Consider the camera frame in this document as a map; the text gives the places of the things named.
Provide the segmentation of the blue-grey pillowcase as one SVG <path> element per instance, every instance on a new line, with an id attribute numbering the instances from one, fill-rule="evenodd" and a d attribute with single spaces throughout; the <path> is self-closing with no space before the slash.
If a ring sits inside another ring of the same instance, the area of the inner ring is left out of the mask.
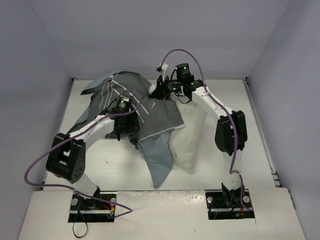
<path id="1" fill-rule="evenodd" d="M 185 123 L 174 100 L 156 99 L 156 90 L 141 74 L 132 71 L 113 71 L 88 84 L 81 92 L 91 95 L 90 103 L 71 127 L 74 132 L 84 127 L 109 105 L 115 106 L 119 96 L 129 97 L 136 109 L 139 131 L 129 139 L 146 161 L 153 187 L 159 188 L 173 167 L 169 148 L 171 132 Z"/>

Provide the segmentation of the white pillow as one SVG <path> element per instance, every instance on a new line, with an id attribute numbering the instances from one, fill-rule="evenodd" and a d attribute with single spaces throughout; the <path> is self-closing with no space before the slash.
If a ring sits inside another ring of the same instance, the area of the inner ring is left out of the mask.
<path id="1" fill-rule="evenodd" d="M 207 113 L 193 101 L 181 103 L 173 98 L 184 126 L 154 135 L 138 144 L 153 178 L 165 179 L 174 165 L 191 172 L 196 162 L 198 143 Z"/>

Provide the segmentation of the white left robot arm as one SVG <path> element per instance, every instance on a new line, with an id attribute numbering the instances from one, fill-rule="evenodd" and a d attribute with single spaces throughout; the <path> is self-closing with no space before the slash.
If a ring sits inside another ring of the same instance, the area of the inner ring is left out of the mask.
<path id="1" fill-rule="evenodd" d="M 138 114 L 130 98 L 119 97 L 115 106 L 102 110 L 91 122 L 69 134 L 58 133 L 46 162 L 46 170 L 68 181 L 83 193 L 82 204 L 89 210 L 100 204 L 100 188 L 85 174 L 86 151 L 97 141 L 111 136 L 118 141 L 139 131 Z"/>

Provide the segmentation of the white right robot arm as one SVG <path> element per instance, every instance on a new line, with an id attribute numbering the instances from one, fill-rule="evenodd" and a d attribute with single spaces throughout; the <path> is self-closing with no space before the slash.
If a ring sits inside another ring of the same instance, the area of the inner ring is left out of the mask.
<path id="1" fill-rule="evenodd" d="M 227 107 L 216 98 L 204 80 L 195 79 L 188 63 L 175 66 L 175 80 L 166 75 L 167 68 L 165 63 L 156 66 L 156 71 L 161 73 L 156 81 L 159 98 L 168 100 L 172 94 L 182 94 L 216 121 L 214 142 L 224 159 L 221 200 L 225 205 L 233 206 L 239 201 L 239 194 L 243 191 L 240 160 L 248 140 L 245 114 L 241 110 L 235 111 Z"/>

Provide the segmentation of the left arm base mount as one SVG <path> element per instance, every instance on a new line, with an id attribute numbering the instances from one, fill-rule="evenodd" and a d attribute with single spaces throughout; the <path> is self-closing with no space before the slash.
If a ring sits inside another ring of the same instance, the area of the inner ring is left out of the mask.
<path id="1" fill-rule="evenodd" d="M 113 223 L 115 206 L 73 193 L 69 208 L 69 223 Z"/>

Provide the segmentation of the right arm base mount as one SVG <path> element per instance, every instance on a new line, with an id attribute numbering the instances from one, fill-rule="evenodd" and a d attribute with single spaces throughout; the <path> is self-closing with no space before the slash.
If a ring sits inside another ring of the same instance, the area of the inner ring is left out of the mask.
<path id="1" fill-rule="evenodd" d="M 205 191 L 207 216 L 210 221 L 215 220 L 242 220 L 242 219 L 254 219 L 255 213 L 253 210 L 251 196 L 246 189 L 243 194 L 241 205 L 240 200 L 236 203 L 228 205 L 223 198 L 221 190 L 209 190 Z"/>

